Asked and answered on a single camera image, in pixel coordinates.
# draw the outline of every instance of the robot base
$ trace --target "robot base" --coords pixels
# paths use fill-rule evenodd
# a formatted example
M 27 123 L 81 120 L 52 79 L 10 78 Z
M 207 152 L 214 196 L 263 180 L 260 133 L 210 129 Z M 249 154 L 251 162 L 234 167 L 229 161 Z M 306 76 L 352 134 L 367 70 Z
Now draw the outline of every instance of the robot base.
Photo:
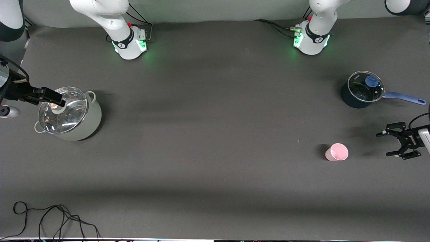
M 327 46 L 327 41 L 330 38 L 330 35 L 323 40 L 320 43 L 314 43 L 312 38 L 309 37 L 305 31 L 306 25 L 309 23 L 308 20 L 303 21 L 300 24 L 296 24 L 297 28 L 301 28 L 302 32 L 296 36 L 294 39 L 293 46 L 299 49 L 301 52 L 307 54 L 307 55 L 316 55 L 320 53 L 324 47 Z
M 130 44 L 128 44 L 127 48 L 121 49 L 118 48 L 113 42 L 112 44 L 115 47 L 115 51 L 126 60 L 132 60 L 138 58 L 143 52 L 147 49 L 146 42 L 146 32 L 144 29 L 139 29 L 138 27 L 132 26 L 130 27 L 134 32 L 133 40 Z

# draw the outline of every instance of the white wall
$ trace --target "white wall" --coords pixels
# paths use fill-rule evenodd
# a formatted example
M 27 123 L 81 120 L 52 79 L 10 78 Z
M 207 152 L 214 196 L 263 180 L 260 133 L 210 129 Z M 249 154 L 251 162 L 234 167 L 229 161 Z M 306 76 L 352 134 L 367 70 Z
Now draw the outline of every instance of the white wall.
M 247 21 L 295 19 L 303 16 L 308 0 L 129 0 L 150 22 Z M 24 0 L 24 13 L 38 25 L 51 27 L 97 26 L 73 10 L 68 0 Z M 384 0 L 355 0 L 338 9 L 340 18 L 391 16 Z M 124 18 L 131 23 L 127 15 Z

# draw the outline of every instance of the gray table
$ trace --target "gray table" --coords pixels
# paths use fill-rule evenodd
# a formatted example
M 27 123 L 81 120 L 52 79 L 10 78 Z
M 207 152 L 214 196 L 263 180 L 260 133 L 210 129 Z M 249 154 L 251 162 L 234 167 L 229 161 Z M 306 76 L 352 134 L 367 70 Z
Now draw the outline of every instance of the gray table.
M 22 114 L 0 129 L 0 234 L 21 229 L 12 205 L 23 200 L 63 203 L 104 237 L 429 241 L 430 156 L 387 158 L 397 140 L 375 137 L 427 108 L 357 110 L 339 97 L 368 70 L 387 90 L 430 100 L 424 21 L 342 19 L 333 32 L 306 56 L 260 22 L 162 24 L 149 51 L 126 61 L 101 28 L 33 29 L 31 83 L 93 90 L 104 119 L 71 143 L 35 133 L 38 108 L 13 103 Z M 350 157 L 326 161 L 337 142 Z M 22 236 L 37 236 L 40 216 Z M 48 235 L 60 220 L 46 218 Z

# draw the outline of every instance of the pot handle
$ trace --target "pot handle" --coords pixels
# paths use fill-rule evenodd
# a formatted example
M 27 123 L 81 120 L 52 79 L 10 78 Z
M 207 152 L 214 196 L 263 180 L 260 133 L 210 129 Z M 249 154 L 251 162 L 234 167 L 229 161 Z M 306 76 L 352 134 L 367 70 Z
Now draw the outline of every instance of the pot handle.
M 97 96 L 95 95 L 95 93 L 93 91 L 85 92 L 85 94 L 89 94 L 89 93 L 91 93 L 94 96 L 94 98 L 91 100 L 91 103 L 94 103 Z
M 38 131 L 38 130 L 37 130 L 37 126 L 41 126 L 41 125 L 40 125 L 40 123 L 39 123 L 39 121 L 37 121 L 37 122 L 34 124 L 34 131 L 36 131 L 36 133 L 45 133 L 45 132 L 46 132 L 46 130 Z
M 424 99 L 421 98 L 417 98 L 414 96 L 409 96 L 409 95 L 405 95 L 405 94 L 401 94 L 401 93 L 395 93 L 395 92 L 385 92 L 385 96 L 384 98 L 395 98 L 395 99 L 400 99 L 400 100 L 404 100 L 407 102 L 413 102 L 419 105 L 426 105 L 427 102 Z

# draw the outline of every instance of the cup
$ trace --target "cup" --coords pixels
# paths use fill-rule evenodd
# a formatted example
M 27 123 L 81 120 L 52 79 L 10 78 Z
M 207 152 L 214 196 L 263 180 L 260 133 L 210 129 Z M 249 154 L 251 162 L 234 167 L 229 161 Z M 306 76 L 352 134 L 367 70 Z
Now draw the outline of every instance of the cup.
M 329 161 L 344 161 L 348 158 L 348 149 L 343 144 L 336 143 L 326 151 L 326 158 Z

